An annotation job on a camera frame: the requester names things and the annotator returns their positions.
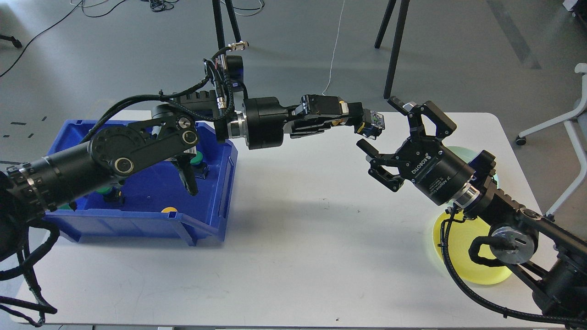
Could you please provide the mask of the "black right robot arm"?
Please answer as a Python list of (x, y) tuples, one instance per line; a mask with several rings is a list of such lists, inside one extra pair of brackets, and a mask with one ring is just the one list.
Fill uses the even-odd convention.
[[(383, 154), (366, 140), (358, 147), (367, 154), (369, 175), (396, 192), (404, 181), (436, 205), (448, 204), (439, 247), (449, 276), (472, 301), (503, 317), (586, 328), (586, 242), (550, 219), (527, 209), (499, 189), (495, 157), (480, 152), (465, 162), (442, 143), (456, 124), (433, 102), (388, 103), (405, 115), (410, 136), (394, 154)], [(480, 217), (490, 226), (486, 236), (472, 240), (468, 257), (487, 267), (507, 267), (532, 291), (540, 314), (522, 313), (476, 294), (457, 274), (449, 257), (449, 230), (457, 211), (465, 220)]]

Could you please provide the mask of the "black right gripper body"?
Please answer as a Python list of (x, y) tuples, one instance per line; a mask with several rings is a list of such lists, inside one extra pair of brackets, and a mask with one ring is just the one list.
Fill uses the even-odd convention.
[(431, 137), (407, 139), (397, 156), (400, 176), (412, 181), (436, 205), (451, 200), (474, 174), (472, 167)]

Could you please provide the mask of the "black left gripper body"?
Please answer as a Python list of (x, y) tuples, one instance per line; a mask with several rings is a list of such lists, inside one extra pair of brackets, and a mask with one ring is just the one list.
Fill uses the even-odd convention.
[(282, 106), (275, 97), (247, 99), (244, 116), (247, 146), (250, 150), (276, 148), (285, 134), (302, 138), (321, 134), (342, 119), (342, 99), (337, 96), (307, 94), (300, 103)]

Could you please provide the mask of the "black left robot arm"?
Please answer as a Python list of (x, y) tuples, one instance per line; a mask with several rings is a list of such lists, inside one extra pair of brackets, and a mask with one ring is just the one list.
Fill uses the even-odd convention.
[(197, 194), (190, 150), (199, 142), (197, 121), (214, 123), (220, 142), (245, 138), (250, 149), (280, 146), (285, 134), (301, 138), (335, 126), (352, 126), (375, 139), (384, 130), (379, 113), (340, 97), (305, 95), (300, 104), (281, 106), (276, 98), (244, 98), (235, 110), (232, 69), (227, 52), (243, 50), (241, 40), (203, 59), (204, 79), (182, 92), (141, 94), (115, 103), (76, 146), (1, 172), (1, 259), (17, 257), (17, 266), (1, 280), (23, 276), (34, 302), (1, 297), (2, 311), (35, 327), (57, 310), (42, 297), (34, 265), (57, 242), (60, 230), (44, 220), (63, 205), (115, 185), (161, 161), (170, 160), (185, 190)]

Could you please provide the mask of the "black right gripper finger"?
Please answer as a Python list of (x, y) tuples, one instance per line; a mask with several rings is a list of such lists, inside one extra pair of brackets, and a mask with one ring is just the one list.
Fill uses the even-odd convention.
[[(401, 149), (431, 149), (432, 145), (438, 146), (439, 149), (446, 149), (446, 146), (442, 144), (442, 140), (449, 137), (457, 129), (457, 125), (432, 101), (429, 100), (423, 104), (404, 103), (398, 97), (390, 96), (388, 104), (408, 117), (410, 136), (402, 143)], [(423, 116), (427, 117), (435, 125), (436, 132), (434, 136), (426, 134)]]
[(400, 175), (392, 175), (385, 167), (398, 167), (399, 161), (394, 154), (382, 154), (367, 140), (361, 139), (356, 146), (367, 156), (370, 165), (368, 174), (380, 182), (383, 186), (396, 193), (402, 187), (404, 178)]

